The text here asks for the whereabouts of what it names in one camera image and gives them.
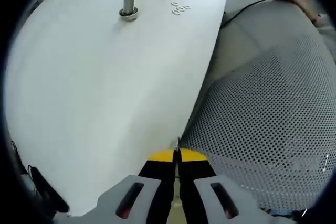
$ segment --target black cable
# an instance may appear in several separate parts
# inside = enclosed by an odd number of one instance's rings
[[[221,27],[220,27],[220,29],[226,27],[232,20],[234,20],[234,19],[235,19],[239,14],[241,14],[244,10],[246,10],[246,9],[249,8],[250,6],[253,6],[253,5],[255,5],[255,4],[258,4],[258,3],[262,2],[262,1],[265,1],[265,0],[259,0],[259,1],[257,1],[257,2],[254,2],[254,3],[252,3],[252,4],[249,4],[249,5],[245,6],[245,7],[244,7],[243,9],[241,9],[235,16],[233,16],[231,19],[229,19],[229,21],[227,21],[227,22],[225,22],[224,24],[222,24]]]

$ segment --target white tabletop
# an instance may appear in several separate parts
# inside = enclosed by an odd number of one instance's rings
[[[174,15],[171,2],[189,5]],[[44,0],[20,31],[5,112],[24,165],[79,216],[184,131],[226,0]]]

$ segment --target perforated panel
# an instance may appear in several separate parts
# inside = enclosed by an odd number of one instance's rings
[[[335,163],[336,70],[326,47],[293,39],[215,82],[181,146],[206,154],[260,207],[311,207]]]

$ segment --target metal peg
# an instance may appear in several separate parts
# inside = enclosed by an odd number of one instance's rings
[[[134,0],[124,0],[123,10],[126,15],[134,13]]]

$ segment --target white table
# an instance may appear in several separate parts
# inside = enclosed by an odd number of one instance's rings
[[[171,2],[189,5],[177,16]],[[5,112],[24,165],[80,216],[184,131],[226,0],[44,0],[20,31]]]

